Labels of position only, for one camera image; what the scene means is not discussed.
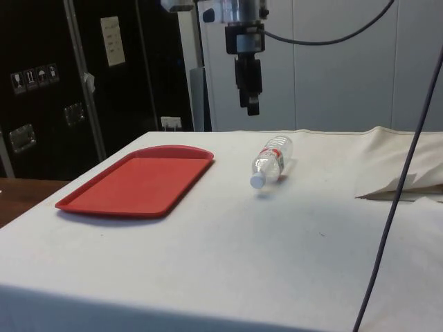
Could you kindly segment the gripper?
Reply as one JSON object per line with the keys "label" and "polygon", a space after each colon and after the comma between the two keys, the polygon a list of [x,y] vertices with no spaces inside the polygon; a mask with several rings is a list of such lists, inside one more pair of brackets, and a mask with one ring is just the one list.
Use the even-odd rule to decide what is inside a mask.
{"label": "gripper", "polygon": [[227,25],[225,38],[226,52],[238,55],[235,60],[235,79],[240,106],[246,108],[248,116],[258,116],[262,72],[260,60],[255,58],[254,53],[261,53],[265,49],[264,24]]}

